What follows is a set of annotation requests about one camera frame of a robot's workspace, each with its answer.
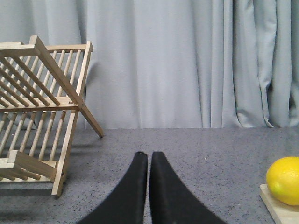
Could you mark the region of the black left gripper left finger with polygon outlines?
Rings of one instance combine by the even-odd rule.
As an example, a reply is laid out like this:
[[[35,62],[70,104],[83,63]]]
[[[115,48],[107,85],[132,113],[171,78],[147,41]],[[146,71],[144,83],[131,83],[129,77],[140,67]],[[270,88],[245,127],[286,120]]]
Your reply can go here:
[[[125,175],[109,196],[79,224],[142,224],[147,189],[148,156],[136,152]]]

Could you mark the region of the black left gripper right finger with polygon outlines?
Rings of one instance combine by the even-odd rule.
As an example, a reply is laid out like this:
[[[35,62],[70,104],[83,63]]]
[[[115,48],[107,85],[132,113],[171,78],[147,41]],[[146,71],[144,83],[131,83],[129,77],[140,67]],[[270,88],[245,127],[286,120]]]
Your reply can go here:
[[[153,224],[224,224],[184,185],[163,152],[151,158],[149,201]]]

